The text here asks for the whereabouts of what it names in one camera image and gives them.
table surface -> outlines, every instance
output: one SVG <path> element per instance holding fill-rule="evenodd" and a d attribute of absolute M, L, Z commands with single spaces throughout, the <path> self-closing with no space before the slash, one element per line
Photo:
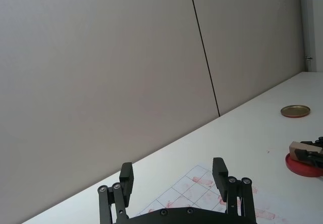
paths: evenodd
<path fill-rule="evenodd" d="M 280 109 L 304 104 L 310 115 L 290 119 Z M 323 73 L 300 73 L 242 106 L 133 164 L 134 186 L 127 214 L 135 216 L 180 176 L 201 163 L 211 168 L 222 157 L 229 175 L 247 176 L 262 189 L 303 203 L 323 216 L 323 179 L 290 172 L 285 156 L 292 141 L 323 135 Z M 119 172 L 44 211 L 24 224 L 99 223 L 100 185 L 118 182 Z"/>

red plastic lid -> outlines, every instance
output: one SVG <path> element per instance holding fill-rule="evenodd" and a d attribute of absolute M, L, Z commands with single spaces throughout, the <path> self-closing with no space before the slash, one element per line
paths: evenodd
<path fill-rule="evenodd" d="M 289 153 L 285 157 L 285 162 L 287 168 L 296 173 L 297 175 L 305 177 L 320 177 L 323 176 L 323 169 L 310 166 L 308 164 L 292 160 L 289 156 Z"/>

metal lid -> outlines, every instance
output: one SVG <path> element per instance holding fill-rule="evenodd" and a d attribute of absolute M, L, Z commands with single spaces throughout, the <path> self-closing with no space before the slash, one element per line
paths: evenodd
<path fill-rule="evenodd" d="M 289 105 L 281 109 L 281 114 L 285 117 L 300 118 L 310 113 L 311 109 L 305 105 Z"/>

red lid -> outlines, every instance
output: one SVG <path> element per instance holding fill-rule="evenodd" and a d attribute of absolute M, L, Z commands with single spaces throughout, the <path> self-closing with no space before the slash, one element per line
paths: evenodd
<path fill-rule="evenodd" d="M 297 175 L 305 177 L 320 177 L 323 176 L 323 169 L 313 167 L 311 165 L 292 160 L 289 156 L 289 153 L 285 157 L 285 162 L 287 168 L 296 173 Z"/>

paper sheet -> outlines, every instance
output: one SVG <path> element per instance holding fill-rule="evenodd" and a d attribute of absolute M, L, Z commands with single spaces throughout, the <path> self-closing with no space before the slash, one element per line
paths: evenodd
<path fill-rule="evenodd" d="M 257 186 L 252 187 L 252 192 L 258 224 L 323 223 L 323 219 L 319 216 L 282 201 Z M 180 178 L 138 215 L 162 208 L 189 206 L 219 212 L 226 210 L 226 204 L 221 199 L 212 172 L 199 165 Z"/>

